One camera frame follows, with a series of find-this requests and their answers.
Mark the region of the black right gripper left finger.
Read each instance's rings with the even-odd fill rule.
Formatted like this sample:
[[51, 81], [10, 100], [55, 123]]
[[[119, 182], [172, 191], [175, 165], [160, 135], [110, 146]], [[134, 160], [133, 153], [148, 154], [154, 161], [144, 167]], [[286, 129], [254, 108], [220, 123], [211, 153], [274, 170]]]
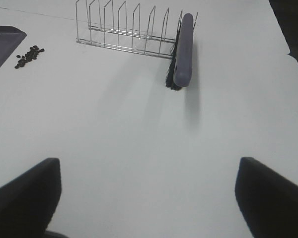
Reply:
[[0, 187], [0, 238], [47, 238], [61, 193], [58, 158], [47, 158]]

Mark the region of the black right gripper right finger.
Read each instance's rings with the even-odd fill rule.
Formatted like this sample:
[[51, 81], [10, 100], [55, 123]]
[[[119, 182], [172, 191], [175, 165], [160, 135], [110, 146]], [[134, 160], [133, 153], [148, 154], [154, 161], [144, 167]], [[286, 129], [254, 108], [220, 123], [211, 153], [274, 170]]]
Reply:
[[235, 197], [255, 238], [298, 238], [298, 185], [251, 157], [242, 157]]

